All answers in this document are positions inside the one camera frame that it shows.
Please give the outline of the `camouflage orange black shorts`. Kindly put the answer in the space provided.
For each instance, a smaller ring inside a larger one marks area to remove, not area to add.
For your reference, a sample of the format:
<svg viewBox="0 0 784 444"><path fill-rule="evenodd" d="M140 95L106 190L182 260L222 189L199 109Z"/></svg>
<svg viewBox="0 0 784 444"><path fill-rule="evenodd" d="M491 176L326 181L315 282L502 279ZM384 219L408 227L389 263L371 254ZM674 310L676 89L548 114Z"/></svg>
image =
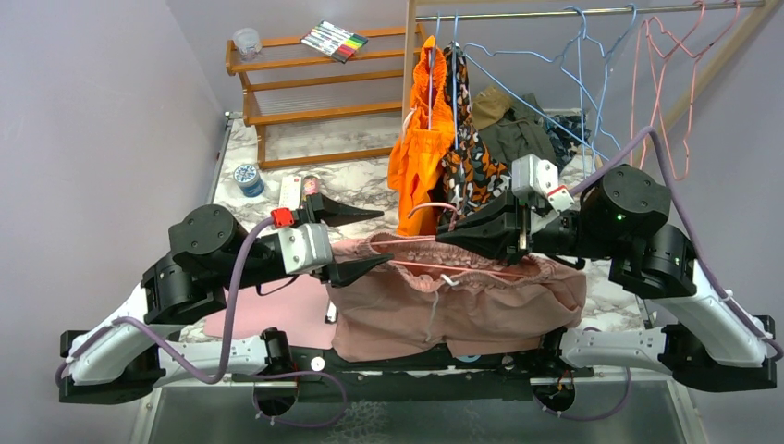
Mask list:
<svg viewBox="0 0 784 444"><path fill-rule="evenodd" d="M472 122L472 99L468 66L464 52L455 42L445 48L445 55L456 53L457 137L441 160L442 195L446 204L457 207L462 219L491 203L510 185L508 167L496 161Z"/></svg>

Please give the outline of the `pink shorts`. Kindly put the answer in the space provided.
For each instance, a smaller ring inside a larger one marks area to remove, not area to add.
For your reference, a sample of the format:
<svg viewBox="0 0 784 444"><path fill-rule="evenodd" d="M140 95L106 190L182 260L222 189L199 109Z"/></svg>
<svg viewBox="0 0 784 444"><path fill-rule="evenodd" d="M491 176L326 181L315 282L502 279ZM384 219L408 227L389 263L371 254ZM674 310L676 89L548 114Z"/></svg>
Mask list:
<svg viewBox="0 0 784 444"><path fill-rule="evenodd" d="M537 255L516 265L485 259L432 240L402 241L377 232L333 243L337 262L393 253L401 261L493 269L523 274L497 277L395 265L390 261L345 288L328 288L337 308L332 346L349 362L416 355L444 344L452 356L524 352L547 333L582 321L584 273Z"/></svg>

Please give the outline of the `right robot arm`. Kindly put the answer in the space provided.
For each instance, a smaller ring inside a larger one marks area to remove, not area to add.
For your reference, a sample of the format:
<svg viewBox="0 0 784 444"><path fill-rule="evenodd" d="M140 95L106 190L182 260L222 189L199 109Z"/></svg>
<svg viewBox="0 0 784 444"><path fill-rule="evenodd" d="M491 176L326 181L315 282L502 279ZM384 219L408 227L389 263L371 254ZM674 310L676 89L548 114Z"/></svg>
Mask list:
<svg viewBox="0 0 784 444"><path fill-rule="evenodd" d="M676 323L637 332L561 328L533 352L545 376L611 365L672 376L704 392L773 389L777 361L767 353L774 320L734 310L724 301L689 237L668 221L671 191L631 166L616 166L582 195L577 209L525 191L504 193L454 227L440 243L507 265L540 253L573 268L607 260L608 278L665 307Z"/></svg>

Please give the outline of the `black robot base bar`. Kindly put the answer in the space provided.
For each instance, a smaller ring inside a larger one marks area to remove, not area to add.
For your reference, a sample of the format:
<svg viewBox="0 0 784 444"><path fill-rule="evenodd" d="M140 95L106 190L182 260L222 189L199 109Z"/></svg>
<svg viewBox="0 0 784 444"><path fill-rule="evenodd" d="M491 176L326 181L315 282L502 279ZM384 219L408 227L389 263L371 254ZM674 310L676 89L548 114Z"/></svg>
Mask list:
<svg viewBox="0 0 784 444"><path fill-rule="evenodd" d="M298 370L321 358L324 372L345 388L350 401L529 401L532 382L548 385L567 366L547 351L482 355L471 363L451 356L445 345L403 358L351 363L333 349L292 347Z"/></svg>

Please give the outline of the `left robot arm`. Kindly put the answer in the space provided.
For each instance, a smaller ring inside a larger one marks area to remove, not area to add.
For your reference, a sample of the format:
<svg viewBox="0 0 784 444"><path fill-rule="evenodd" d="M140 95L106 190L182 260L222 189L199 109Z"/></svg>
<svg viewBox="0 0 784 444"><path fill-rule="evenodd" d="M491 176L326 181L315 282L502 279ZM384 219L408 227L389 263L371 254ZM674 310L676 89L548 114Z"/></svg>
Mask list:
<svg viewBox="0 0 784 444"><path fill-rule="evenodd" d="M61 335L60 401L116 405L186 378L294 377L283 331L234 338L239 291L305 275L335 288L352 284L387 256L339 263L328 230L377 217L320 193L275 209L252 229L218 204L191 211L169 229L169 252L119 308L90 330Z"/></svg>

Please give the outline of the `blue hanger holding shorts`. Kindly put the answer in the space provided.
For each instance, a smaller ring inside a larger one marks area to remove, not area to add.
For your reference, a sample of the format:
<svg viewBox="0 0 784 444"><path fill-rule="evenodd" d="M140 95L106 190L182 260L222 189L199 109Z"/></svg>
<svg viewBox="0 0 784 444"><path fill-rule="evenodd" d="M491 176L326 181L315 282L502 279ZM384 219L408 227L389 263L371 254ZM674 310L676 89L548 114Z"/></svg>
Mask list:
<svg viewBox="0 0 784 444"><path fill-rule="evenodd" d="M457 103L456 53L445 55L440 49L437 37L440 33L443 18L436 15L435 32L423 44L423 55L420 60L422 72L416 78L420 83L417 97L420 99L418 109L422 117L421 129L426 136L428 150L434 154L444 154L448 148L456 144L457 137Z"/></svg>

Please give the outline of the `white rectangular box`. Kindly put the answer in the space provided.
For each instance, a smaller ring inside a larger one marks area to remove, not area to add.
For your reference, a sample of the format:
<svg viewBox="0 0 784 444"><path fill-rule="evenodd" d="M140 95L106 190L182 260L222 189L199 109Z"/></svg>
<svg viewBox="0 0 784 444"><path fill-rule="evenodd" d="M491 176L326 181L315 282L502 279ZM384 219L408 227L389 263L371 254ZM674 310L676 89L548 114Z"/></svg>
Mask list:
<svg viewBox="0 0 784 444"><path fill-rule="evenodd" d="M302 184L300 176L288 175L283 177L280 182L278 206L288 208L289 210L299 208L301 203L301 192Z"/></svg>

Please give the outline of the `pink clipboard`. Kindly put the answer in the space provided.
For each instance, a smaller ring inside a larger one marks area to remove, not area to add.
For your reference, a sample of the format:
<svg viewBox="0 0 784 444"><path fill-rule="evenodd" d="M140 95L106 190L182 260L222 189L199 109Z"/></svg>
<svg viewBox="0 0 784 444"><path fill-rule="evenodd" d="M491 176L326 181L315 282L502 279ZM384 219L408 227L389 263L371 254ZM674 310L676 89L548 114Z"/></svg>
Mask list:
<svg viewBox="0 0 784 444"><path fill-rule="evenodd" d="M284 279L269 283L263 296L253 288L239 292L232 337L258 336L275 327L286 333L291 346L330 349L336 326L325 322L329 303L325 285L310 276L289 286L285 283Z"/></svg>

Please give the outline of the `olive green garment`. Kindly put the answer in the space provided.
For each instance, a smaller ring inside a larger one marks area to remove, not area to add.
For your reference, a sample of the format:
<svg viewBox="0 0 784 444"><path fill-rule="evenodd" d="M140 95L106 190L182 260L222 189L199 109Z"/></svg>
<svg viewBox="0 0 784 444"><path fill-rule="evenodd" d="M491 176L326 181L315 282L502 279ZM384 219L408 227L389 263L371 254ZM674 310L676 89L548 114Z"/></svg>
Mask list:
<svg viewBox="0 0 784 444"><path fill-rule="evenodd" d="M527 154L555 164L556 156L543 120L529 106L513 98L510 110L497 123L479 130L479 135L492 157L505 165Z"/></svg>

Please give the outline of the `tan folded garment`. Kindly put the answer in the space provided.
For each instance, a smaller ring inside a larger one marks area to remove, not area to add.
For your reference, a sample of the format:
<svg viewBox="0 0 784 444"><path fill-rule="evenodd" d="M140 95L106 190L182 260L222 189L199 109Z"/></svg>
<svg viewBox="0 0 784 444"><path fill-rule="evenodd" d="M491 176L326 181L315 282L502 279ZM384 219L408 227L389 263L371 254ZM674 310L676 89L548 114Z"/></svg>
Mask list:
<svg viewBox="0 0 784 444"><path fill-rule="evenodd" d="M500 120L512 107L513 98L495 86L488 86L472 98L472 122L478 130Z"/></svg>

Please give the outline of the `wooden shelf rack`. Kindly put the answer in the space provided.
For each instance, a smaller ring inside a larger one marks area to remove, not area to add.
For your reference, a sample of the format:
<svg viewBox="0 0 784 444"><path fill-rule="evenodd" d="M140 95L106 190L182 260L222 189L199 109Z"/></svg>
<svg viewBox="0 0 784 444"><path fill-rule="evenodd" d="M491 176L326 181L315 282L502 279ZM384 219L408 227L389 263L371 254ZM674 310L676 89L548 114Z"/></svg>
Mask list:
<svg viewBox="0 0 784 444"><path fill-rule="evenodd" d="M225 67L239 80L241 118L255 129L257 165L262 169L353 161L390 154L394 140L342 152L270 154L272 127L313 122L359 128L360 117L391 117L403 105L404 80L425 40L423 26L363 30L368 43L342 64L302 44L299 37L262 41L262 51L243 62L233 41L226 45Z"/></svg>

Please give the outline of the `clear plastic toy package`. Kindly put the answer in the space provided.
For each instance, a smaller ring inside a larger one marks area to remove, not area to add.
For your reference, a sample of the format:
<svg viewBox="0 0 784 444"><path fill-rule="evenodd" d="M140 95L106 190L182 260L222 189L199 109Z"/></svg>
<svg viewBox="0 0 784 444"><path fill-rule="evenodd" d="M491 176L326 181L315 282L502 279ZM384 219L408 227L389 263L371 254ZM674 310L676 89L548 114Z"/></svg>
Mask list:
<svg viewBox="0 0 784 444"><path fill-rule="evenodd" d="M482 355L461 355L456 356L456 359L461 363L471 364L479 361L482 358Z"/></svg>

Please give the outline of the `marker pen set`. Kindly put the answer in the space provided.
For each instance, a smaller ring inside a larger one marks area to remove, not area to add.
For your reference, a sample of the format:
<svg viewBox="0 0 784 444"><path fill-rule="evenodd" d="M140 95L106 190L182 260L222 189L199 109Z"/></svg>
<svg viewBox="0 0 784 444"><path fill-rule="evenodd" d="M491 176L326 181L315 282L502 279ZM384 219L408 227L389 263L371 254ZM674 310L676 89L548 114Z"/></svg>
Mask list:
<svg viewBox="0 0 784 444"><path fill-rule="evenodd" d="M322 20L305 34L300 42L334 61L345 64L368 43L368 39Z"/></svg>

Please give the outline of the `metal hanging rod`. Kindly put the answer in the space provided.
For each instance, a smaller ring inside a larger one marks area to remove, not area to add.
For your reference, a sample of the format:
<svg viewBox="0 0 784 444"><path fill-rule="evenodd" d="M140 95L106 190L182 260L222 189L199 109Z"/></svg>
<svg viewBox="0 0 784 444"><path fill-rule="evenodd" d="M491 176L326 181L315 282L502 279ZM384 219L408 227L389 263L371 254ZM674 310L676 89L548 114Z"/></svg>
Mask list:
<svg viewBox="0 0 784 444"><path fill-rule="evenodd" d="M439 19L447 20L457 18L463 21L475 20L495 20L495 19L535 19L535 18L562 18L562 17L577 17L583 15L589 16L619 16L619 15L645 15L645 14L660 14L660 13L681 13L681 12L706 12L711 10L728 10L736 8L758 8L767 6L768 1L726 1L718 3L709 3L707 1L699 1L690 5L673 5L673 6L624 6L624 7L606 7L606 8L581 8L581 7L565 7L560 10L551 11L531 11L531 12L500 12L500 13L456 13L452 15L429 15L417 16L417 22L435 22Z"/></svg>

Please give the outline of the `wooden clothes rack frame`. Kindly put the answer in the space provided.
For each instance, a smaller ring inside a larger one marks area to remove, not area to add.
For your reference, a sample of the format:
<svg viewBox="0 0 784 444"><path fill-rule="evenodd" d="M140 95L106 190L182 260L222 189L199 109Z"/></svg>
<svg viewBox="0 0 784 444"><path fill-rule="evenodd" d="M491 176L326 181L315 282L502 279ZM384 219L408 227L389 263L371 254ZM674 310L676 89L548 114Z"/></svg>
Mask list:
<svg viewBox="0 0 784 444"><path fill-rule="evenodd" d="M781 9L779 1L410 1L403 84L428 38L458 43L472 79L581 120L582 169L596 170L644 125L664 169L686 179L710 89Z"/></svg>

